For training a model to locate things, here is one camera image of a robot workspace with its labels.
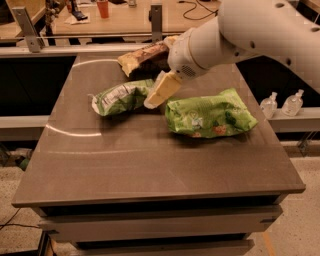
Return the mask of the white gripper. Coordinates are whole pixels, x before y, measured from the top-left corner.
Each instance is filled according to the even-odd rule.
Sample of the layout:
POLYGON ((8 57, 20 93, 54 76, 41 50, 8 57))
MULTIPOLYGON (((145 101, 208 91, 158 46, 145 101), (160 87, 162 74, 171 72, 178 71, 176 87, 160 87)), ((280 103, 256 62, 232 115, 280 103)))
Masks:
POLYGON ((161 71, 144 101, 154 109, 168 100, 181 87, 181 80, 190 80, 205 74, 212 66, 214 34, 191 28, 178 35, 167 36, 163 43, 169 50, 168 64, 172 71, 161 71))

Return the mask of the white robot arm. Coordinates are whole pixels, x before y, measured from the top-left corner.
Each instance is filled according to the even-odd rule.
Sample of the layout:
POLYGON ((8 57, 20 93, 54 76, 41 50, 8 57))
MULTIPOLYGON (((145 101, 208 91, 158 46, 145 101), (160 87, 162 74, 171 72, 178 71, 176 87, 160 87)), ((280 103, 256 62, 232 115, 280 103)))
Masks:
POLYGON ((175 40, 167 39, 169 72, 162 71, 144 106, 154 109, 183 81, 220 64, 267 56, 320 92, 320 30, 287 0, 222 0, 218 15, 175 40))

